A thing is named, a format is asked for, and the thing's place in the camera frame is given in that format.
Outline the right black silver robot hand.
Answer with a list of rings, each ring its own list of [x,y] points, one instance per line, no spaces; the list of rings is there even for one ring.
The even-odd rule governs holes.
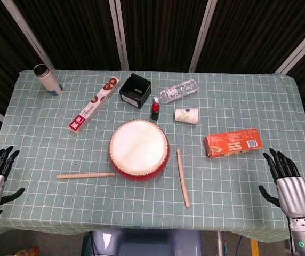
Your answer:
[[[305,179],[300,176],[297,166],[280,151],[269,149],[270,154],[264,153],[274,183],[277,195],[271,196],[259,185],[259,191],[265,200],[281,208],[289,218],[305,217]]]

